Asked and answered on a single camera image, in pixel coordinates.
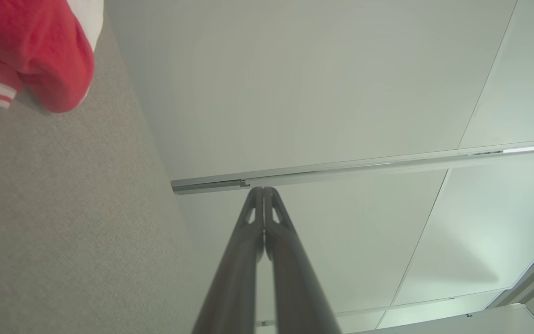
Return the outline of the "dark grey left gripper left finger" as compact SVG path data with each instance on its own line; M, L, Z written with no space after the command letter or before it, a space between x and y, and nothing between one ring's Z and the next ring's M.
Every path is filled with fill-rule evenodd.
M193 326L193 334L254 334L256 268L264 252L264 195L248 193Z

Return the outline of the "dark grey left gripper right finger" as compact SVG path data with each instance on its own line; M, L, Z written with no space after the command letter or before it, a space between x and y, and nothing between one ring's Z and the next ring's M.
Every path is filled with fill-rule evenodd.
M266 250L273 264L279 334L339 334L337 320L290 215L275 188L265 188Z

